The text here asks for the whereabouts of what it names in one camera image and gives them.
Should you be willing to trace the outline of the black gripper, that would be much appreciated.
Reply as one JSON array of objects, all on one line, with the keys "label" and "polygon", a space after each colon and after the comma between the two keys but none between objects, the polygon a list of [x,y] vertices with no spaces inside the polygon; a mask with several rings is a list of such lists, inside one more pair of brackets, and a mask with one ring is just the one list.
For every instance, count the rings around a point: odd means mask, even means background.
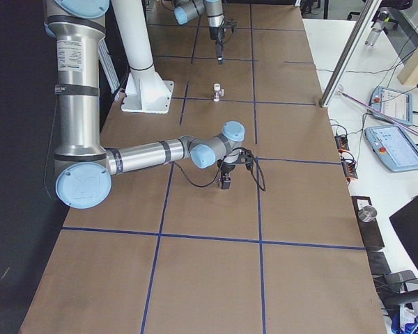
[{"label": "black gripper", "polygon": [[224,64],[224,45],[231,39],[225,40],[226,29],[231,30],[233,35],[237,31],[236,25],[224,25],[219,27],[210,27],[210,39],[215,41],[215,53],[217,55],[217,61],[220,65]]},{"label": "black gripper", "polygon": [[218,187],[221,190],[228,190],[231,186],[231,172],[235,169],[235,164],[226,163],[222,160],[217,162],[219,167]]}]

